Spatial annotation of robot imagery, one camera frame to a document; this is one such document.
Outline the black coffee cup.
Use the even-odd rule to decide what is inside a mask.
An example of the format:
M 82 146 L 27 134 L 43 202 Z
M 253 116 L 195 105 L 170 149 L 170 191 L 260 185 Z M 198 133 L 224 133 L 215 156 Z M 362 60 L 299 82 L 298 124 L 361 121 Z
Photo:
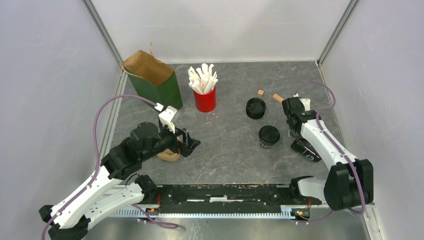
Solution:
M 259 138 L 259 146 L 263 149 L 270 149 L 272 148 L 280 139 L 273 140 L 273 141 L 267 141 L 263 138 Z
M 310 162 L 318 163 L 322 160 L 315 148 L 305 138 L 296 138 L 290 148 Z

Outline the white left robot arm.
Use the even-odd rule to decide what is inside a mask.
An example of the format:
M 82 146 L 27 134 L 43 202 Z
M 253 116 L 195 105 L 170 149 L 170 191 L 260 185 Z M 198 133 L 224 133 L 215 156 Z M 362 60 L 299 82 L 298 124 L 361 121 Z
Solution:
M 143 162 L 157 154 L 169 150 L 188 157 L 200 143 L 185 128 L 171 131 L 161 123 L 140 123 L 129 137 L 110 149 L 79 189 L 62 202 L 39 209 L 41 219 L 46 222 L 41 238 L 81 240 L 97 223 L 119 209 L 142 201 L 153 203 L 159 194 L 148 175 L 138 175 L 133 183 L 117 193 L 106 198 L 102 196 L 136 175 Z

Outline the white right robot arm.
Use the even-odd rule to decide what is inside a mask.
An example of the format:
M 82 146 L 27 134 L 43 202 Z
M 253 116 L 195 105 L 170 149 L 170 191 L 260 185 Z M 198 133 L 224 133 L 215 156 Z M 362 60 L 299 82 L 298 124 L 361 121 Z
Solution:
M 374 201 L 374 168 L 368 159 L 358 159 L 330 133 L 315 110 L 306 110 L 302 101 L 290 97 L 282 101 L 287 125 L 309 143 L 327 166 L 325 180 L 313 176 L 293 178 L 289 199 L 302 204 L 309 197 L 325 201 L 333 211 L 361 207 Z

